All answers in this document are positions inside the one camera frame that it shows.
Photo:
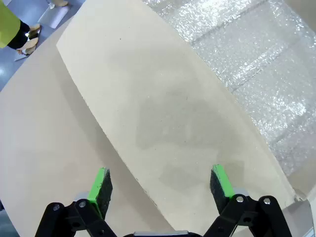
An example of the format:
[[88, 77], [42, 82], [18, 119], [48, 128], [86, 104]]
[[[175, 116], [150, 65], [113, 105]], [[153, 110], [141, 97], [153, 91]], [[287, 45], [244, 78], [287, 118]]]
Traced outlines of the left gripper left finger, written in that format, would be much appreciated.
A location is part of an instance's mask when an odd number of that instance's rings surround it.
[[110, 171], [100, 168], [87, 198], [64, 206], [60, 202], [47, 205], [35, 236], [73, 237], [78, 231], [87, 231], [91, 237], [115, 237], [105, 222], [112, 195]]

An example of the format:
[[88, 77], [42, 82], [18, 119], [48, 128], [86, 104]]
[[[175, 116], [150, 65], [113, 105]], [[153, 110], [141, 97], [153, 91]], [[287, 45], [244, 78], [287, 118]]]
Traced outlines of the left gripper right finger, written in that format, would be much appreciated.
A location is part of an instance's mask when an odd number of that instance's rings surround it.
[[253, 200], [236, 193], [222, 165], [211, 169], [210, 190], [219, 216], [205, 237], [231, 237], [238, 226], [246, 226], [254, 237], [292, 236], [282, 209], [274, 196]]

